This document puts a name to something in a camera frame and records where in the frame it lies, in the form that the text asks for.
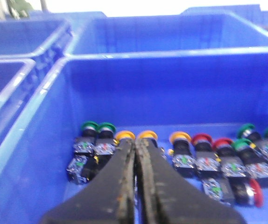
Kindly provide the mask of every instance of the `electrical component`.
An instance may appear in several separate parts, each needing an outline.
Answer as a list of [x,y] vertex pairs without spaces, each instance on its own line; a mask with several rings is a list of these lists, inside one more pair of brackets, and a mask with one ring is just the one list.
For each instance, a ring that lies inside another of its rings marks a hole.
[[74,154],[77,156],[94,156],[94,143],[97,137],[98,124],[87,121],[81,126],[82,136],[75,139]]
[[256,206],[258,208],[263,206],[263,194],[256,180],[250,179],[249,181],[235,182],[231,184],[231,187],[236,203],[246,206]]
[[183,177],[195,174],[195,159],[190,151],[191,137],[185,132],[173,132],[169,137],[173,145],[172,166]]
[[196,151],[196,170],[200,178],[216,178],[220,176],[219,157],[212,151],[212,137],[200,133],[192,138],[192,145]]
[[84,184],[89,181],[88,178],[81,176],[83,166],[86,164],[86,162],[87,158],[85,156],[76,156],[72,159],[66,169],[71,182],[74,182],[75,184]]
[[232,192],[230,183],[226,178],[207,178],[202,179],[202,186],[204,193],[210,198],[219,201],[223,204],[233,206],[235,203],[235,197]]
[[115,152],[113,138],[116,128],[113,124],[104,122],[98,126],[98,139],[96,140],[95,155],[98,158],[96,172],[99,172],[110,160]]

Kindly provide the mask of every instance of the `blue plastic bin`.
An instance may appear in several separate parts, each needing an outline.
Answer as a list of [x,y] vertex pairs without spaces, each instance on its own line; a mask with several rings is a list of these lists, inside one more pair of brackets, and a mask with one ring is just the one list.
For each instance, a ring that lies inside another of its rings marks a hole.
[[0,59],[31,58],[42,79],[63,55],[71,39],[71,26],[65,20],[0,22]]
[[29,12],[31,19],[66,19],[71,23],[72,31],[77,32],[86,22],[106,17],[103,12],[72,12],[72,13],[50,13],[44,11]]
[[0,144],[38,87],[31,59],[0,60]]
[[268,32],[233,13],[184,14],[94,19],[65,54],[99,55],[132,52],[268,47]]
[[[0,223],[36,223],[83,188],[68,182],[65,169],[86,120],[135,134],[154,130],[166,150],[176,130],[235,139],[252,122],[262,131],[268,53],[60,59],[0,146]],[[268,224],[263,193],[262,209],[236,206],[249,224]]]

